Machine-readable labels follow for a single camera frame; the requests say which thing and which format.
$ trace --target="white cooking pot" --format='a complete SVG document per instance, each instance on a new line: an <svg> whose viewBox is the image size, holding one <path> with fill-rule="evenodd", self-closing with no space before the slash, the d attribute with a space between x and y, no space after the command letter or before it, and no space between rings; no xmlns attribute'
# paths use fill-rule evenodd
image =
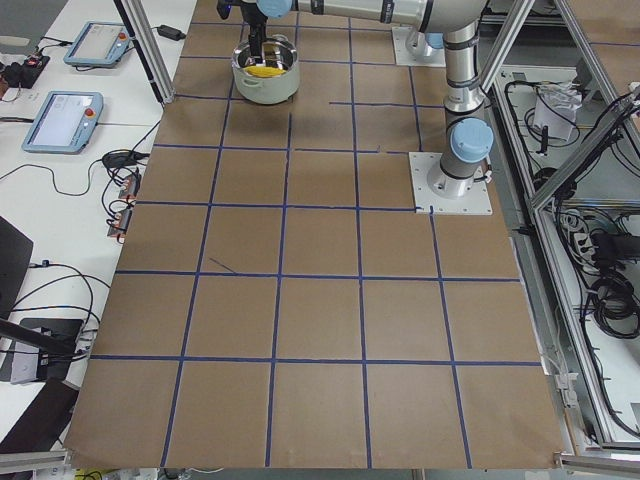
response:
<svg viewBox="0 0 640 480"><path fill-rule="evenodd" d="M244 67L253 63L249 42L238 45L233 52L231 65L236 88L247 100L264 105L284 102L298 91L300 66L298 52L284 35L274 35L263 43L265 66L285 70L277 77L260 78L251 75Z"/></svg>

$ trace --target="cardboard surface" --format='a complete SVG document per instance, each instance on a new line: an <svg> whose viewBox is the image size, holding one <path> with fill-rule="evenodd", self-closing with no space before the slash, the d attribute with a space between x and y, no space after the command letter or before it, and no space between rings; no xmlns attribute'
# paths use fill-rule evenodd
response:
<svg viewBox="0 0 640 480"><path fill-rule="evenodd" d="M270 33L298 36L300 91L254 105L220 60L238 18L206 0L194 21L73 464L550 467L562 444L497 199L491 217L413 213L406 152L444 144L442 72L389 66L386 25L290 15Z"/></svg>
<svg viewBox="0 0 640 480"><path fill-rule="evenodd" d="M590 42L640 46L636 0L569 0L569 5Z"/></svg>
<svg viewBox="0 0 640 480"><path fill-rule="evenodd" d="M640 81L638 2L569 0L569 5L618 95L629 93L629 84Z"/></svg>

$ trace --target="black power adapter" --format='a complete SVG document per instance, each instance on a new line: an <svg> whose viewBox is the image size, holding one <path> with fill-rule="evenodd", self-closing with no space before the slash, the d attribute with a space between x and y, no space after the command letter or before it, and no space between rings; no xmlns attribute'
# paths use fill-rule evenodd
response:
<svg viewBox="0 0 640 480"><path fill-rule="evenodd" d="M158 27L158 35L160 35L161 37L169 38L171 40L175 40L176 42L187 37L180 30L170 27L169 25L160 25Z"/></svg>
<svg viewBox="0 0 640 480"><path fill-rule="evenodd" d="M22 64L13 62L2 70L2 77L12 88L31 88L49 63L46 55L31 55Z"/></svg>
<svg viewBox="0 0 640 480"><path fill-rule="evenodd" d="M131 150L114 150L113 152L105 153L102 156L102 164L105 168L131 167L148 156L148 153L140 153Z"/></svg>

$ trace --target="touchscreen display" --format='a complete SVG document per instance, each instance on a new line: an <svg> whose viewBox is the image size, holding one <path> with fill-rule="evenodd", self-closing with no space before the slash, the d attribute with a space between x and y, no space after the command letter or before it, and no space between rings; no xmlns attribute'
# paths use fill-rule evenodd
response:
<svg viewBox="0 0 640 480"><path fill-rule="evenodd" d="M122 25L91 25L89 31L80 41L80 45L73 52L77 58L95 58L103 60L111 51L113 44L122 31Z"/></svg>
<svg viewBox="0 0 640 480"><path fill-rule="evenodd" d="M64 147L71 144L92 95L54 95L40 119L31 144Z"/></svg>

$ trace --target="yellow object in pot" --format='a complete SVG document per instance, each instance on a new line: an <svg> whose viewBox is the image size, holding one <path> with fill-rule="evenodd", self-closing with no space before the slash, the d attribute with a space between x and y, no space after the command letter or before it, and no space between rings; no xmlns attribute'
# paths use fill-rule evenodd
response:
<svg viewBox="0 0 640 480"><path fill-rule="evenodd" d="M244 71L247 72L249 75L252 75L258 78L278 77L286 72L286 70L281 70L275 67L261 67L257 65L253 65L251 67L245 67Z"/></svg>

